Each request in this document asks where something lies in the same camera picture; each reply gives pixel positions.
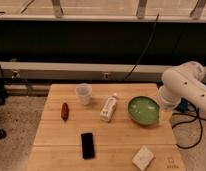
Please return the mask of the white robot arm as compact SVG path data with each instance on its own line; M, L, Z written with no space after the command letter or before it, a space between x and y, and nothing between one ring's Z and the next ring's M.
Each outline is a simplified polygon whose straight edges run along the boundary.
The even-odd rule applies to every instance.
M206 114L206 85L202 83L204 67L195 61L170 67L162 74L158 103L165 110L176 108L184 98Z

